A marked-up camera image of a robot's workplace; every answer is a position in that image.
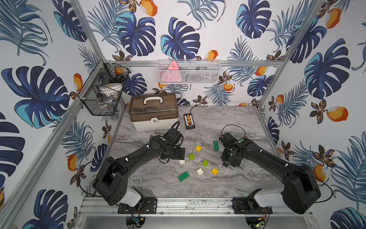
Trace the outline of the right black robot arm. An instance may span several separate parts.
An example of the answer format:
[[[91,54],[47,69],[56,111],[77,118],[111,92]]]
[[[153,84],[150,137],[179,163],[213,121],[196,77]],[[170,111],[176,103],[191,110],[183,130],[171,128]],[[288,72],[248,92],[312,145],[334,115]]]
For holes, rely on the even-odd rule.
[[[316,177],[307,165],[298,166],[263,150],[246,136],[236,139],[229,132],[221,132],[219,142],[225,167],[239,167],[249,160],[276,177],[282,189],[256,189],[245,197],[248,211],[254,207],[287,207],[297,214],[304,214],[313,204],[319,203],[321,191]]]

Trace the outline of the yellow lego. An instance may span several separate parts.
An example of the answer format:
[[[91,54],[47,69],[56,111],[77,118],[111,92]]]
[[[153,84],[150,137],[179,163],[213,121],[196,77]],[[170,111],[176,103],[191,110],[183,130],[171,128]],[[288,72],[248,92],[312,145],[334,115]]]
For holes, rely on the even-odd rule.
[[[200,151],[202,150],[202,147],[201,147],[201,146],[197,146],[197,147],[195,148],[195,150],[196,150],[197,152],[200,152]]]
[[[217,170],[216,168],[213,168],[211,170],[211,173],[214,174],[215,176],[218,174],[219,170]]]

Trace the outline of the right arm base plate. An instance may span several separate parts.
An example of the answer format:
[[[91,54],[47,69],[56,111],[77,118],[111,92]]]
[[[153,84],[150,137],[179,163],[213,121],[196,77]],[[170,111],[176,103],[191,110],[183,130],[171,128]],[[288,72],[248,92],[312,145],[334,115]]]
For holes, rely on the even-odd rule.
[[[235,214],[268,215],[273,214],[271,207],[260,207],[253,197],[233,198],[232,209]]]

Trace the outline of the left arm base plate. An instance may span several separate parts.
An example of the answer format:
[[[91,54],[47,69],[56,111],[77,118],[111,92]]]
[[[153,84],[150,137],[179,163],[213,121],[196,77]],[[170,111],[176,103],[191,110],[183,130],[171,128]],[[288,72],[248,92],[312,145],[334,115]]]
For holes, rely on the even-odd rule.
[[[118,214],[156,214],[157,203],[158,199],[154,197],[142,197],[134,207],[120,203]]]

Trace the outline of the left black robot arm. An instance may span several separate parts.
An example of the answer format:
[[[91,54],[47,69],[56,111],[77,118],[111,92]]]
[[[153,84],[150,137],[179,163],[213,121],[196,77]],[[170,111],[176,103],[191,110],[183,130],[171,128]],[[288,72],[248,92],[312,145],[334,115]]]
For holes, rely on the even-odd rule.
[[[158,158],[167,163],[169,160],[183,160],[185,149],[181,147],[184,137],[178,131],[180,121],[176,121],[163,135],[150,136],[148,143],[118,159],[103,159],[93,182],[94,189],[110,205],[124,204],[136,207],[142,195],[128,187],[129,177],[140,167]]]

